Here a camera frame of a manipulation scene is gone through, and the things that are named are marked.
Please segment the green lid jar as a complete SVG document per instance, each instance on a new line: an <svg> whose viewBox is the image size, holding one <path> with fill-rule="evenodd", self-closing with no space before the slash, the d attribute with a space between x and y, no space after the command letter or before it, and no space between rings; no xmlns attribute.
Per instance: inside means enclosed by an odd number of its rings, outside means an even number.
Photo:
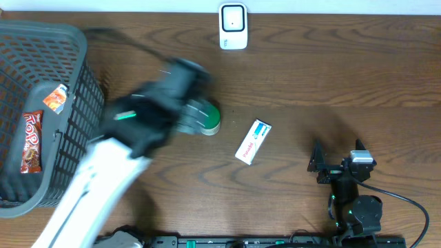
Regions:
<svg viewBox="0 0 441 248"><path fill-rule="evenodd" d="M221 126L221 113L219 109L209 101L197 101L196 123L198 131L206 136L218 133Z"/></svg>

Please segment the white Panadol box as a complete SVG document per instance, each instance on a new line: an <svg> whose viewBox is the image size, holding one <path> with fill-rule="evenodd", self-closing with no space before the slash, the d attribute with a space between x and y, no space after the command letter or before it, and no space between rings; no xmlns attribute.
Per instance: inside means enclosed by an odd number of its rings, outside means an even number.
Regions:
<svg viewBox="0 0 441 248"><path fill-rule="evenodd" d="M270 124L256 119L237 149L235 157L245 164L251 165L271 128Z"/></svg>

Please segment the orange small snack box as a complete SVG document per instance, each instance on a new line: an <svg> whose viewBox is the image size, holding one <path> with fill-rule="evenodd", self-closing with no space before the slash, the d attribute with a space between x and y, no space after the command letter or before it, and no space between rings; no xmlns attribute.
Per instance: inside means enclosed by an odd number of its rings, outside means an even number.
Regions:
<svg viewBox="0 0 441 248"><path fill-rule="evenodd" d="M68 87L64 84L59 84L55 90L43 99L43 103L56 114L60 114L67 101L67 92Z"/></svg>

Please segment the red Top chocolate bar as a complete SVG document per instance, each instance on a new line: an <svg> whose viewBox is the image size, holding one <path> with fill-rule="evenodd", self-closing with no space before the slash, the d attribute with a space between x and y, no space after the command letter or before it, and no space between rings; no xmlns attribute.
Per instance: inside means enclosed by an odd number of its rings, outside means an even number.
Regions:
<svg viewBox="0 0 441 248"><path fill-rule="evenodd" d="M26 112L25 120L25 145L23 147L20 172L33 174L42 172L41 167L41 137L42 137L43 110Z"/></svg>

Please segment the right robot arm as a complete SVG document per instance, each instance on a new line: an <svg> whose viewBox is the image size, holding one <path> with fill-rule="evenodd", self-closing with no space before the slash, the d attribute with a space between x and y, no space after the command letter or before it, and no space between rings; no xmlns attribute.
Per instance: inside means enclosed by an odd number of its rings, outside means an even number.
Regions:
<svg viewBox="0 0 441 248"><path fill-rule="evenodd" d="M317 173L317 183L331 185L328 213L340 235L368 236L381 230L382 201L358 191L375 166L376 161L359 139L339 165L327 163L322 145L315 142L307 171Z"/></svg>

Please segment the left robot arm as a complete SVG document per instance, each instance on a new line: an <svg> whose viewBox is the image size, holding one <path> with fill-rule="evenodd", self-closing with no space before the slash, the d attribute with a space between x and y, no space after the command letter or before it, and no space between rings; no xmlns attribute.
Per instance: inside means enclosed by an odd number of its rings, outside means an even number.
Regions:
<svg viewBox="0 0 441 248"><path fill-rule="evenodd" d="M209 82L202 66L173 59L158 81L112 101L34 246L91 247L122 195L149 167L155 151L175 133L195 131L192 108Z"/></svg>

